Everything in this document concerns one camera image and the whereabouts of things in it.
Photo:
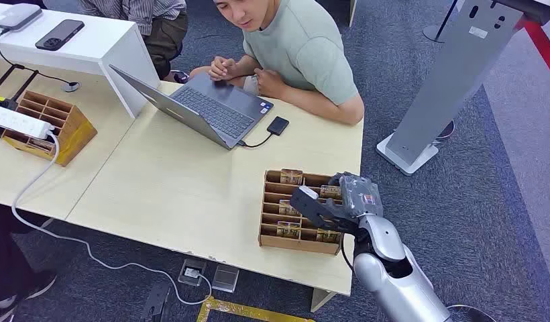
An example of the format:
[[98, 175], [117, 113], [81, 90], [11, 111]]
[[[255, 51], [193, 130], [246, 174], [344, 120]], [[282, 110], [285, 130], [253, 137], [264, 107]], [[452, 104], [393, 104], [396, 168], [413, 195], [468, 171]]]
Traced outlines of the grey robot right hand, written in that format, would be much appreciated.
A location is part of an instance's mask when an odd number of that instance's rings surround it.
[[364, 215], [383, 216], [378, 185], [370, 179], [350, 172], [339, 172], [332, 176], [328, 183], [340, 187], [343, 208], [350, 218]]

